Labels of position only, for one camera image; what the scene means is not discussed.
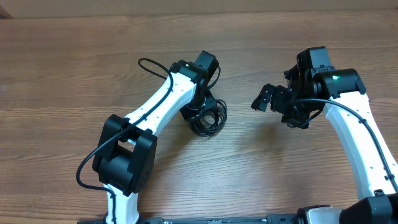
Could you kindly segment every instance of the beige wall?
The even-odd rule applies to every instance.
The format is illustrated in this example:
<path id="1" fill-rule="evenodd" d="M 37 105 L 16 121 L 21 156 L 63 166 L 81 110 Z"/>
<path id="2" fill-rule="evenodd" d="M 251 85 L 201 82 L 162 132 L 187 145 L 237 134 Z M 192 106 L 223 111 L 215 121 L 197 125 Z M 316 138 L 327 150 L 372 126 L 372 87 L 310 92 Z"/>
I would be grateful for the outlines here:
<path id="1" fill-rule="evenodd" d="M 13 18 L 395 9 L 397 0 L 0 0 Z"/>

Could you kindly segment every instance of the wooden surface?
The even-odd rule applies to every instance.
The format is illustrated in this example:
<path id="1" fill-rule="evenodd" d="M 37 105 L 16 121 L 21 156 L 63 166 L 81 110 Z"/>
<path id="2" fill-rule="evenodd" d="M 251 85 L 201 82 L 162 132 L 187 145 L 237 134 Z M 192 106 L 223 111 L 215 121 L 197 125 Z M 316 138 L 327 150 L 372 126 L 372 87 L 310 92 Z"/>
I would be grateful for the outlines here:
<path id="1" fill-rule="evenodd" d="M 212 89 L 228 104 L 224 129 L 196 137 L 180 114 L 159 137 L 155 169 L 139 197 L 145 217 L 241 217 L 357 201 L 348 160 L 329 122 L 290 129 L 250 109 L 266 83 L 307 47 L 328 47 L 355 68 L 376 123 L 398 157 L 398 11 L 275 12 L 0 21 L 0 223 L 100 218 L 104 192 L 75 172 L 112 113 L 135 110 L 163 80 L 137 65 L 194 61 L 222 67 Z M 97 184 L 86 166 L 83 179 Z"/>
<path id="2" fill-rule="evenodd" d="M 0 0 L 13 18 L 396 9 L 396 0 Z"/>

